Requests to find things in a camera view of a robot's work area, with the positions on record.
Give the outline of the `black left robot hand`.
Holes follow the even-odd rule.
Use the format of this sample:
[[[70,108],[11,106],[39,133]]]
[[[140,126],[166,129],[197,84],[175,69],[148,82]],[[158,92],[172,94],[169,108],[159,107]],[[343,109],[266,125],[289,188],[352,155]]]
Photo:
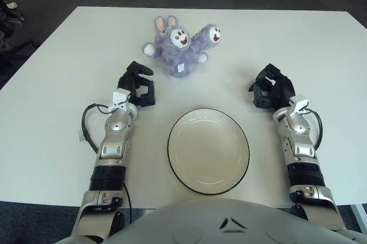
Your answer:
[[[153,80],[149,80],[141,76],[152,76],[153,70],[133,61],[126,69],[126,72],[118,81],[118,88],[130,91],[129,103],[140,107],[149,107],[155,105],[155,88]],[[141,86],[147,87],[147,93],[137,95],[136,90]]]

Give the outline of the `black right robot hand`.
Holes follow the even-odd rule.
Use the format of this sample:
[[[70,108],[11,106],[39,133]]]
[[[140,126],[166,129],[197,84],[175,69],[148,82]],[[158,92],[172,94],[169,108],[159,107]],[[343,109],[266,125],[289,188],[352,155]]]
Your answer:
[[[255,107],[275,111],[289,107],[290,98],[295,96],[291,80],[272,64],[268,64],[257,75],[248,91],[253,92]]]

